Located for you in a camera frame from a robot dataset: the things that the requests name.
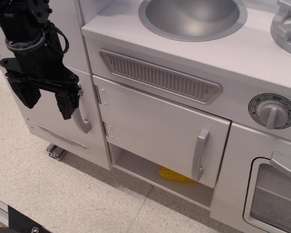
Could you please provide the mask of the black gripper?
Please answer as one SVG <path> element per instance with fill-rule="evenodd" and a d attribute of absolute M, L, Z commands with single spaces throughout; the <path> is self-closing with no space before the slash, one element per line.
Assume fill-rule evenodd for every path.
<path fill-rule="evenodd" d="M 21 102 L 32 109 L 41 97 L 40 90 L 55 93 L 64 120 L 71 119 L 79 107 L 79 78 L 63 65 L 61 46 L 41 46 L 38 49 L 13 50 L 13 58 L 3 58 L 7 80 Z"/>

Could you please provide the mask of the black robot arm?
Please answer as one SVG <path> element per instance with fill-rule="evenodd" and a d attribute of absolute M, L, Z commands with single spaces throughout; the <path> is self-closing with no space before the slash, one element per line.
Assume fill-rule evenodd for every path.
<path fill-rule="evenodd" d="M 0 27 L 13 58 L 0 60 L 7 80 L 21 102 L 32 109 L 41 90 L 53 92 L 64 119 L 81 119 L 79 78 L 63 65 L 59 35 L 63 33 L 48 19 L 47 0 L 0 0 Z"/>

